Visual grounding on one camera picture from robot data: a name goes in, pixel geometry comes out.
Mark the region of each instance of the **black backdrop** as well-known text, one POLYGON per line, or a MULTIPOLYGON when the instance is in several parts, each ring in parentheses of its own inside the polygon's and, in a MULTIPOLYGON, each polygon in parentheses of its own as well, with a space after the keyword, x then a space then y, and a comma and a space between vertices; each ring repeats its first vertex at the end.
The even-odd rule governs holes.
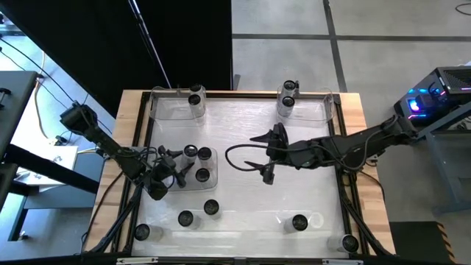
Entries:
MULTIPOLYGON (((138 6, 172 86, 232 88, 230 0, 138 6)), ((123 89, 167 87, 128 0, 0 0, 0 10, 112 116, 123 89)))

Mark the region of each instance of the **concrete floor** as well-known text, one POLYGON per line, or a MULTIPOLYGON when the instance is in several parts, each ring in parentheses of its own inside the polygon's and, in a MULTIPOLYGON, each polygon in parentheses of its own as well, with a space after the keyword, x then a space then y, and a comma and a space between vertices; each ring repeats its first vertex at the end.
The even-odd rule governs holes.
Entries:
MULTIPOLYGON (((454 10, 462 2, 330 0, 330 7, 337 35, 471 36, 471 16, 454 10)), ((233 33, 299 38, 234 40, 234 74, 241 75, 239 90, 273 91, 284 80, 296 79, 301 82, 303 91, 323 88, 339 91, 322 0, 233 0, 233 33), (313 38, 310 35, 323 35, 324 38, 306 40, 313 38)), ((370 126, 390 117, 392 105, 435 67, 454 66, 471 60, 471 42, 338 41, 338 46, 347 90, 360 93, 366 122, 370 126)), ((21 48, 40 62, 40 53, 34 44, 21 44, 21 48)), ((4 52, 13 53, 7 48, 4 52)), ((20 55, 14 59, 22 66, 33 68, 20 55)), ((1 70, 15 69, 2 56, 0 63, 1 70)), ((85 98, 84 91, 52 61, 48 60, 46 69, 54 72, 54 77, 57 75, 57 81, 67 87, 73 98, 79 101, 85 98)), ((55 89, 54 94, 61 93, 53 84, 46 86, 55 89)), ((57 122, 62 107, 45 91, 40 95, 41 117, 47 124, 46 133, 52 137, 64 130, 57 122)), ((61 100, 66 102, 67 99, 62 96, 61 100)), ((106 112, 91 97, 87 103, 93 104, 100 119, 112 129, 113 120, 106 112)), ((77 143, 81 149, 91 146, 81 139, 77 143)), ((380 157, 378 172, 386 193, 390 221, 436 220, 443 223, 457 261, 471 263, 471 211, 440 217, 431 213, 433 206, 447 202, 447 196, 425 145, 388 149, 380 157)), ((75 253, 90 213, 89 210, 31 212, 25 230, 34 233, 38 240, 8 242, 11 245, 6 246, 5 240, 0 238, 0 259, 75 253), (56 232, 38 232, 42 229, 47 232, 47 227, 53 227, 49 231, 56 232)), ((9 229, 7 222, 2 211, 0 234, 4 234, 5 227, 9 229)))

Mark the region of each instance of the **wooden table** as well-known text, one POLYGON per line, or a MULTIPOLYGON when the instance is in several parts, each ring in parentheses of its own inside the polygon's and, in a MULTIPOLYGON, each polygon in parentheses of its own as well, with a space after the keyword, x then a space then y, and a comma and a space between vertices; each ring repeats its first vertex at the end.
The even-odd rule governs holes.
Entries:
MULTIPOLYGON (((134 137, 136 121, 138 118, 139 106, 141 104, 141 96, 143 91, 132 90, 123 91, 121 104, 119 105, 118 115, 116 117, 115 129, 113 131, 113 139, 122 146, 131 146, 134 137)), ((219 93, 247 93, 249 91, 217 91, 219 93)), ((276 93, 271 91, 259 91, 250 93, 276 93)), ((361 106, 360 95, 358 93, 340 93, 341 107, 344 114, 344 122, 347 128, 347 134, 356 133, 360 130, 366 129, 366 122, 361 106)), ((141 137, 139 138, 139 146, 144 145, 144 137, 146 134, 146 126, 149 118, 149 106, 146 108, 144 120, 142 123, 141 137)), ((337 119, 334 117, 334 124, 336 124, 336 133, 340 134, 337 119)), ((114 161, 108 161, 103 169, 102 179, 100 180, 100 188, 96 195, 95 208, 102 198, 103 192, 119 174, 120 168, 114 161)), ((376 179, 378 173, 375 168, 365 166, 364 171, 376 179)), ((122 177, 110 190, 105 198, 100 211, 97 213, 95 222, 92 225, 90 235, 88 237, 85 249, 89 250, 96 246, 100 239, 110 229, 112 223, 116 220, 119 203, 121 200, 121 193, 124 187, 124 177, 122 177)), ((389 220, 386 214, 386 207, 384 205, 381 189, 377 183, 370 180, 368 177, 358 173, 357 180, 358 195, 360 197, 361 211, 364 221, 369 229, 375 234, 376 238, 381 244, 389 251, 394 253, 394 245, 392 241, 391 231, 389 229, 389 220)), ((358 235, 358 227, 355 222, 352 222, 352 230, 354 235, 358 235)), ((121 233, 120 249, 124 246, 126 241, 127 231, 129 227, 128 220, 123 225, 121 233)))

